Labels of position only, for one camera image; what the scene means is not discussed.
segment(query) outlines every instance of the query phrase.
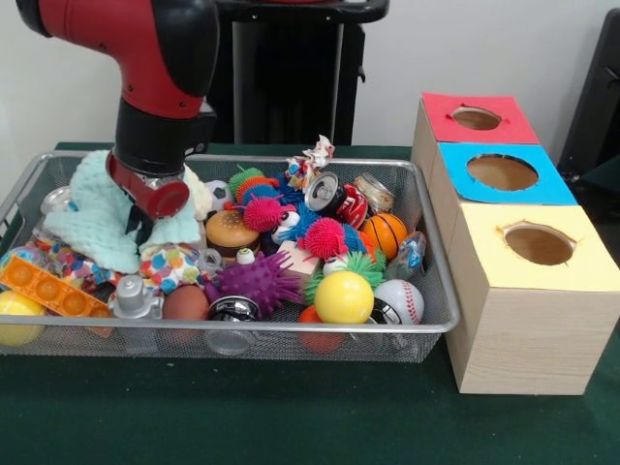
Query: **red soda can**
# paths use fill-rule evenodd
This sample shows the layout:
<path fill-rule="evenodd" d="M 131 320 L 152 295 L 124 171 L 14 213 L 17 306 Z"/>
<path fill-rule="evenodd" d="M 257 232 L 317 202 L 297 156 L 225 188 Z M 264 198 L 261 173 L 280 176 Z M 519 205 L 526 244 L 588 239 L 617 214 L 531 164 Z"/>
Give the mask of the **red soda can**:
<path fill-rule="evenodd" d="M 308 186 L 305 195 L 308 208 L 356 230 L 368 213 L 368 199 L 352 184 L 344 184 L 333 172 L 322 172 Z"/>

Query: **purple spiky ball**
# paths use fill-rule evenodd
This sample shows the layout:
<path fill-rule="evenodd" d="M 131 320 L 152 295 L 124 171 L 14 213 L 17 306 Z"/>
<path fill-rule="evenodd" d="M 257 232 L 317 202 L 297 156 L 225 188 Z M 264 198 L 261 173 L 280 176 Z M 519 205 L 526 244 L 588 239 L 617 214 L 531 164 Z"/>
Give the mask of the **purple spiky ball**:
<path fill-rule="evenodd" d="M 235 263 L 218 272 L 219 287 L 207 284 L 204 288 L 210 302 L 228 295 L 242 295 L 254 300 L 260 309 L 259 320 L 271 317 L 285 300 L 300 303 L 299 278 L 284 274 L 288 252 L 266 257 L 259 252 L 253 263 Z"/>

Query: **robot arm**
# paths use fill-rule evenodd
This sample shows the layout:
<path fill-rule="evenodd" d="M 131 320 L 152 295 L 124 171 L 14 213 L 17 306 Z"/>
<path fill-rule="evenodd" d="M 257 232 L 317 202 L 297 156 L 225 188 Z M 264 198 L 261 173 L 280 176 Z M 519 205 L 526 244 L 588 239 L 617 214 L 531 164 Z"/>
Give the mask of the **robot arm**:
<path fill-rule="evenodd" d="M 114 58 L 122 74 L 108 172 L 151 220 L 189 198 L 185 157 L 206 149 L 204 100 L 219 41 L 215 0 L 16 0 L 34 31 Z"/>

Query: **toy pile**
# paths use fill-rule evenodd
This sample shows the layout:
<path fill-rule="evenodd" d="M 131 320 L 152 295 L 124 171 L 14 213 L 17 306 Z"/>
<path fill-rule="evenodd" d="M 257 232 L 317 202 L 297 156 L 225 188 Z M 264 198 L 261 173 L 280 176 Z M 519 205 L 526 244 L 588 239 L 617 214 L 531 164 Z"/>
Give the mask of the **toy pile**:
<path fill-rule="evenodd" d="M 239 167 L 230 179 L 199 180 L 186 168 L 190 201 L 138 246 L 123 230 L 131 203 L 106 176 L 105 153 L 93 152 L 70 186 L 47 196 L 32 240 L 0 261 L 0 313 L 255 322 L 292 302 L 303 324 L 419 325 L 424 302 L 411 281 L 423 271 L 423 233 L 393 213 L 394 195 L 370 173 L 346 183 L 331 172 L 333 155 L 320 137 L 282 172 Z M 113 290 L 105 302 L 94 296 L 102 289 Z M 0 344 L 21 346 L 43 330 L 28 327 L 0 331 Z M 154 330 L 143 331 L 121 330 L 128 351 L 157 351 Z M 192 337 L 180 329 L 172 339 Z M 300 337 L 322 354 L 344 341 Z M 230 346 L 207 343 L 219 353 Z"/>

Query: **orange pop-it toy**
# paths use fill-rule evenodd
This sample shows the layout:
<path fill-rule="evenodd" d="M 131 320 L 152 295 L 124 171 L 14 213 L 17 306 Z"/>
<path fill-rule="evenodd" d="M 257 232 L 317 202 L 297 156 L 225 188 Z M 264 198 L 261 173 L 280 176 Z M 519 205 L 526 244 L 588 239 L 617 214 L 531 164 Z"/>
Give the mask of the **orange pop-it toy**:
<path fill-rule="evenodd" d="M 17 256 L 0 273 L 0 283 L 63 317 L 111 317 L 102 301 Z M 111 327 L 88 329 L 104 337 L 112 330 Z"/>

